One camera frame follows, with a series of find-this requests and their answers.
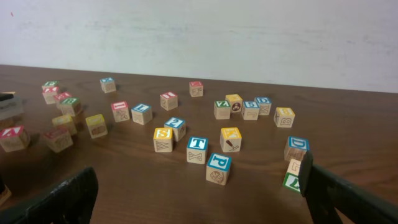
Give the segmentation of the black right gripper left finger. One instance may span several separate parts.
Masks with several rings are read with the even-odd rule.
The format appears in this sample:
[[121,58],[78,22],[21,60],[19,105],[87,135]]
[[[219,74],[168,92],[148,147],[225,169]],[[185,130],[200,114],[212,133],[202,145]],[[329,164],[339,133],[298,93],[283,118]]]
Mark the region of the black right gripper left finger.
[[94,168],[87,167],[53,189],[1,212],[1,223],[89,223],[98,195]]

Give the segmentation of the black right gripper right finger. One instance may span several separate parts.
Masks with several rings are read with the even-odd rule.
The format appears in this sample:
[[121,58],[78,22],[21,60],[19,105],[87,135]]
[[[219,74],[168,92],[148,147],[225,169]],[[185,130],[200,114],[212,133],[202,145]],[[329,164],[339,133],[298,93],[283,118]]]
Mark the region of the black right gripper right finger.
[[298,182],[314,223],[341,223],[338,212],[354,223],[397,224],[397,207],[313,163],[307,152]]

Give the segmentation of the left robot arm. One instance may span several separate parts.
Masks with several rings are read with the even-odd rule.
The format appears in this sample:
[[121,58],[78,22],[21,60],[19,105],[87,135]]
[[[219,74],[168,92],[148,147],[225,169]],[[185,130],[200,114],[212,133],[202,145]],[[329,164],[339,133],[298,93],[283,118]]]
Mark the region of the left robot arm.
[[1,120],[24,113],[22,99],[11,93],[1,93]]

